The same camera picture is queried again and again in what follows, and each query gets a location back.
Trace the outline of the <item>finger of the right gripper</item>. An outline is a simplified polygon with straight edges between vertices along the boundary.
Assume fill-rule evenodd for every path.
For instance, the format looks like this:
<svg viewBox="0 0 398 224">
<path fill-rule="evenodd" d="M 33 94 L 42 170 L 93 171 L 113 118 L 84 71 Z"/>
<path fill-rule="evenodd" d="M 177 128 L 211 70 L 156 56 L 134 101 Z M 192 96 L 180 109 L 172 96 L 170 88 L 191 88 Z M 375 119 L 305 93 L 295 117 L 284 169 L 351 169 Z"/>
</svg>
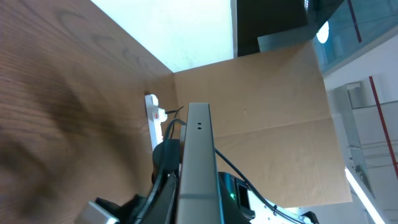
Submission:
<svg viewBox="0 0 398 224">
<path fill-rule="evenodd" d="M 175 198 L 178 180 L 175 174 L 170 174 L 164 187 L 149 212 L 144 215 L 140 224 L 170 224 L 175 211 Z"/>
</svg>

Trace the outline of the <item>Galaxy S25 Ultra smartphone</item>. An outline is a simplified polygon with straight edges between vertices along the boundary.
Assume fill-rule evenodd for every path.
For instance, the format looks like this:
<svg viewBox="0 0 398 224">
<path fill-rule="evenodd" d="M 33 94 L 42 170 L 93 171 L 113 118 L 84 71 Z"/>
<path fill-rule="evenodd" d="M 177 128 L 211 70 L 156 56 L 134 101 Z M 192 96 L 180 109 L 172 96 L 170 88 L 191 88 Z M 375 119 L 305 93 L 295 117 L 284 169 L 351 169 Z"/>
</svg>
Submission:
<svg viewBox="0 0 398 224">
<path fill-rule="evenodd" d="M 208 103 L 188 107 L 176 222 L 224 223 Z"/>
</svg>

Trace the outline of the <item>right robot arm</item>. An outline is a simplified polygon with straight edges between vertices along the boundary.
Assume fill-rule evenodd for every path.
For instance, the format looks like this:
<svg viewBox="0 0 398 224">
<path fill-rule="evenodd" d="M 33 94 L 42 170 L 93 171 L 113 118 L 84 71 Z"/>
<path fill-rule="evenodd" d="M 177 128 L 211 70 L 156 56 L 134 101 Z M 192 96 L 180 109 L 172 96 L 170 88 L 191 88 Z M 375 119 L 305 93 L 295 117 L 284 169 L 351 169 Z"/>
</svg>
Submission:
<svg viewBox="0 0 398 224">
<path fill-rule="evenodd" d="M 181 145 L 178 139 L 171 139 L 169 146 L 164 146 L 162 142 L 153 150 L 154 172 L 157 172 L 162 159 L 166 159 L 166 173 L 170 174 L 179 170 Z M 215 153 L 239 175 L 235 177 L 227 172 L 218 173 L 223 188 L 221 196 L 227 213 L 224 216 L 226 223 L 319 223 L 313 212 L 297 215 L 266 200 L 220 151 L 215 150 Z"/>
</svg>

